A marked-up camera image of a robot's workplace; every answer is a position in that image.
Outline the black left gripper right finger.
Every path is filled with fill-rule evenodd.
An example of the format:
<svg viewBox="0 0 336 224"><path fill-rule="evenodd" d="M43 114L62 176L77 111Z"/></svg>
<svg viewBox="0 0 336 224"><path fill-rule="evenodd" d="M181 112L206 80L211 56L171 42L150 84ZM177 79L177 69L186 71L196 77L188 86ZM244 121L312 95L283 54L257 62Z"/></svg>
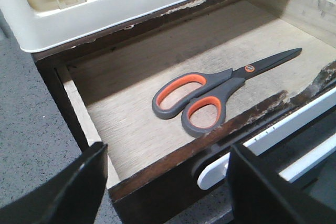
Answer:
<svg viewBox="0 0 336 224"><path fill-rule="evenodd" d="M335 223L335 211L311 198L242 144L234 144L226 179L235 223Z"/></svg>

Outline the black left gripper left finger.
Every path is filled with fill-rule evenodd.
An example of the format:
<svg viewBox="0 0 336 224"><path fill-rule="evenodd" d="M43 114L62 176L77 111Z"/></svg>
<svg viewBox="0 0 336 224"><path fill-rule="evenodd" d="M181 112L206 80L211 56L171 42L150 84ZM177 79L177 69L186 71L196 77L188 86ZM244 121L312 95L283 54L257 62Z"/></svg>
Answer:
<svg viewBox="0 0 336 224"><path fill-rule="evenodd" d="M95 142L48 182L1 208L1 223L94 223L107 177L107 145Z"/></svg>

